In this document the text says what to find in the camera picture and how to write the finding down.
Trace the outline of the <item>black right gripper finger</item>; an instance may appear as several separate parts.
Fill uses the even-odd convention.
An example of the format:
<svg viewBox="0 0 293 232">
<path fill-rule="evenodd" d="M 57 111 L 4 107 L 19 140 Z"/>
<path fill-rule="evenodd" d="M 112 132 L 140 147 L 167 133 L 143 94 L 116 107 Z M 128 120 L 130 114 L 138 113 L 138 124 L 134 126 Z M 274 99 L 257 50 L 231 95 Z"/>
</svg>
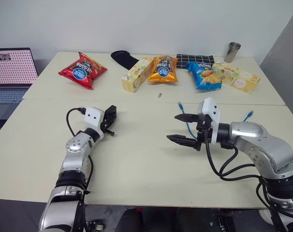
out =
<svg viewBox="0 0 293 232">
<path fill-rule="evenodd" d="M 177 135 L 177 134 L 167 135 L 167 138 L 170 141 L 177 143 L 179 145 L 196 148 L 196 140 L 195 139 L 187 138 L 186 136 Z"/>
<path fill-rule="evenodd" d="M 182 122 L 198 122 L 199 121 L 199 115 L 197 114 L 179 114 L 174 116 L 174 118 Z"/>
</svg>

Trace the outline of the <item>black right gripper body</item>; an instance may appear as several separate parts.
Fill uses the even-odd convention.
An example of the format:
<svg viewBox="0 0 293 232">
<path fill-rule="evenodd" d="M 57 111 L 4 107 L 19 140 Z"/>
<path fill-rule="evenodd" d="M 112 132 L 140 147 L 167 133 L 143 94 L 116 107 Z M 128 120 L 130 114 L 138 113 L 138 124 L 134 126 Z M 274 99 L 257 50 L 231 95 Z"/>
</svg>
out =
<svg viewBox="0 0 293 232">
<path fill-rule="evenodd" d="M 201 117 L 197 123 L 196 150 L 201 150 L 202 144 L 209 144 L 212 138 L 212 119 L 209 115 Z"/>
</svg>

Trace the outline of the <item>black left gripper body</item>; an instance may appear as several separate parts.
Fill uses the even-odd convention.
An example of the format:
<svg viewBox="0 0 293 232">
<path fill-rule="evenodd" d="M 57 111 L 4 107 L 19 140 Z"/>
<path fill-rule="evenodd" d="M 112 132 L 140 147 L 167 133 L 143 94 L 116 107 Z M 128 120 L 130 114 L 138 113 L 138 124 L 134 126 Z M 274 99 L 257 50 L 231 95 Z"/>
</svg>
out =
<svg viewBox="0 0 293 232">
<path fill-rule="evenodd" d="M 100 129 L 103 132 L 106 132 L 107 130 L 109 130 L 109 127 L 112 125 L 113 123 L 113 115 L 112 114 L 105 114 L 103 117 L 103 120 L 100 124 Z"/>
</svg>

